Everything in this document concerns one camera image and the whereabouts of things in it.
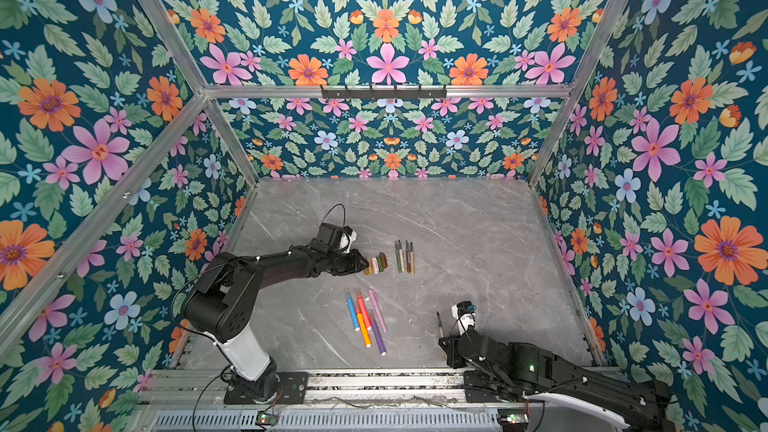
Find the dark green brown marker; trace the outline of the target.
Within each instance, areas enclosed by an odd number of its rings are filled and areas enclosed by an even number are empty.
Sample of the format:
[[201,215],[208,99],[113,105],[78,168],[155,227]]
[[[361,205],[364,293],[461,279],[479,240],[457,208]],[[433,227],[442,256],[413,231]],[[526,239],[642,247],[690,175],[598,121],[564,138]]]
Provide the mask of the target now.
[[396,240],[394,245],[395,245],[395,256],[396,256],[396,260],[397,260],[398,272],[399,273],[403,273],[405,271],[405,269],[404,269],[404,262],[403,262],[404,259],[403,259],[403,254],[402,254],[403,253],[402,243],[398,239],[398,240]]

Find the ochre brown marker pen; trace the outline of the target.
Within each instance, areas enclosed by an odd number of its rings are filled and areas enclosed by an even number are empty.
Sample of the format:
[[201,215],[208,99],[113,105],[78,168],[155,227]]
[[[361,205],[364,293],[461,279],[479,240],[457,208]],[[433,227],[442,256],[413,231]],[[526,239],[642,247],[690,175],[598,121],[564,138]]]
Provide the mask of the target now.
[[438,337],[443,338],[445,337],[445,332],[444,332],[441,315],[439,312],[436,312],[436,319],[437,319],[437,327],[438,327]]

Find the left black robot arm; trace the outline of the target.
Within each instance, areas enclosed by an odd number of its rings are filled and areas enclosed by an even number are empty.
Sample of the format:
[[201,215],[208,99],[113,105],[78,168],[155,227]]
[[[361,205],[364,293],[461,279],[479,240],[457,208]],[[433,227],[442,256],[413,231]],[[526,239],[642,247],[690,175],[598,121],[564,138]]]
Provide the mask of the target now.
[[197,279],[182,305],[195,331],[211,339],[227,359],[232,378],[262,396],[277,387],[274,359],[261,347],[252,324],[261,290],[323,273],[346,276],[364,271],[368,261],[353,247],[357,233],[349,226],[323,222],[306,245],[260,256],[217,255]]

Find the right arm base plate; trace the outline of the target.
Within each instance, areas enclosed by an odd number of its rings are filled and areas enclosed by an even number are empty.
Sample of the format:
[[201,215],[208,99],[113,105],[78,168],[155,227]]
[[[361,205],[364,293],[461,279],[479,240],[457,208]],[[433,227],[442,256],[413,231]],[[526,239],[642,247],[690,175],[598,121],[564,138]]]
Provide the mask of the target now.
[[477,370],[462,373],[465,400],[468,403],[519,402],[522,393]]

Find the purple marker pen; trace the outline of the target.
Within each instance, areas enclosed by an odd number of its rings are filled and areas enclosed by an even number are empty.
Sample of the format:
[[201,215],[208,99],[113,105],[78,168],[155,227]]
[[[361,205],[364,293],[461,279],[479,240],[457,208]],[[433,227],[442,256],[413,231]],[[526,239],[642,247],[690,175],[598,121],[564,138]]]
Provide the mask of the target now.
[[387,355],[387,349],[379,325],[374,317],[371,318],[372,330],[374,333],[374,339],[381,356]]

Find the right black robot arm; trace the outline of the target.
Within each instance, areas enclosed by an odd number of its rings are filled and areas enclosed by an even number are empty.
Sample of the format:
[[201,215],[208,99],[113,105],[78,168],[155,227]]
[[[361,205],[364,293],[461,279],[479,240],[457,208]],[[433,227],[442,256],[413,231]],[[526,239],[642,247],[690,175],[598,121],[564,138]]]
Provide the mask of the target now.
[[469,402],[551,402],[600,418],[621,431],[675,431],[666,417],[671,394],[657,380],[630,383],[577,366],[526,342],[501,343],[471,326],[438,339],[453,369],[464,374]]

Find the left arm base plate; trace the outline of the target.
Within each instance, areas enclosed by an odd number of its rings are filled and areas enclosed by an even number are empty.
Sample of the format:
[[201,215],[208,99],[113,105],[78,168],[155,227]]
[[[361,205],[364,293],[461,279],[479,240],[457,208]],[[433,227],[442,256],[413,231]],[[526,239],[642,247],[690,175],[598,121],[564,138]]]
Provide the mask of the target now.
[[308,391],[306,372],[268,372],[257,381],[247,381],[234,372],[225,372],[227,405],[302,404]]

